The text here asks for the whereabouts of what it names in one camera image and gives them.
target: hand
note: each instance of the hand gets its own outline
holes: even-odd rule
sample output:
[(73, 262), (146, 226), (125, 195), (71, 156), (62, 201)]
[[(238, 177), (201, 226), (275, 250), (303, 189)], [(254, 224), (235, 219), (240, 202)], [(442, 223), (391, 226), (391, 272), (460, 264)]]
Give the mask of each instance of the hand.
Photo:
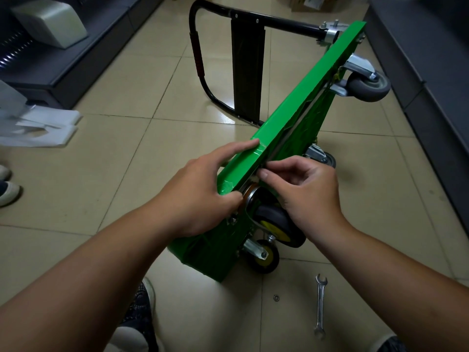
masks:
[(217, 171), (233, 155), (259, 145), (258, 139), (232, 142), (213, 152), (191, 159), (185, 167), (150, 200), (150, 212), (158, 212), (158, 219), (167, 222), (174, 237), (195, 236), (213, 229), (234, 212), (243, 195), (232, 191), (226, 195), (217, 192)]
[(268, 162), (266, 168), (257, 176), (283, 198), (291, 219), (311, 241), (319, 232), (347, 222), (334, 168), (300, 156)]

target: person's left arm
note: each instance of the person's left arm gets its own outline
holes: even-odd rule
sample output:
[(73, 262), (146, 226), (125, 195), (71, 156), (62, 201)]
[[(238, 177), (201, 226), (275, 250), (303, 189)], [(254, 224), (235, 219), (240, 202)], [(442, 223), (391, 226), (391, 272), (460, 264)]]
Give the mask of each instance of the person's left arm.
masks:
[(0, 351), (102, 351), (146, 271), (174, 239), (212, 229), (241, 203), (217, 171), (258, 140), (190, 160), (145, 205), (77, 248), (0, 307)]

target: open-end wrench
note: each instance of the open-end wrench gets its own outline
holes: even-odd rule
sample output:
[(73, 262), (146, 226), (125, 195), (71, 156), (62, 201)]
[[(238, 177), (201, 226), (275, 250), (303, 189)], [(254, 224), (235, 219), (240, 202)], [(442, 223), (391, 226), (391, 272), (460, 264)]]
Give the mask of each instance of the open-end wrench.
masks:
[(320, 274), (316, 276), (318, 283), (318, 324), (314, 329), (314, 336), (319, 337), (320, 340), (324, 339), (325, 331), (323, 328), (323, 309), (324, 309), (324, 287), (327, 285), (327, 278), (322, 281)]

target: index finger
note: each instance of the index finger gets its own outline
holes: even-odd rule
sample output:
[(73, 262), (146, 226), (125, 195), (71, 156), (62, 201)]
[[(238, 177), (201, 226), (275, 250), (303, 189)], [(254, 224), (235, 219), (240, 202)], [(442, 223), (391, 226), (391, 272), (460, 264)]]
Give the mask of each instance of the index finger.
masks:
[(219, 168), (220, 165), (230, 159), (233, 155), (257, 147), (258, 145), (258, 138), (244, 142), (231, 142), (215, 149), (213, 152), (207, 154), (207, 157), (217, 165), (217, 168)]
[(321, 164), (313, 159), (293, 156), (282, 160), (274, 160), (266, 163), (266, 168), (273, 172), (295, 171), (305, 173), (310, 169), (319, 167)]

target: white label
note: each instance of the white label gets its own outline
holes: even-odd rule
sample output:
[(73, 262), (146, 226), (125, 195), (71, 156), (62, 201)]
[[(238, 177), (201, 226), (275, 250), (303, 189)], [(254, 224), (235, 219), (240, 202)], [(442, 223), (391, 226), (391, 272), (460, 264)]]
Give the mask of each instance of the white label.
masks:
[(315, 10), (320, 10), (324, 0), (304, 0), (304, 5), (307, 7), (314, 8)]

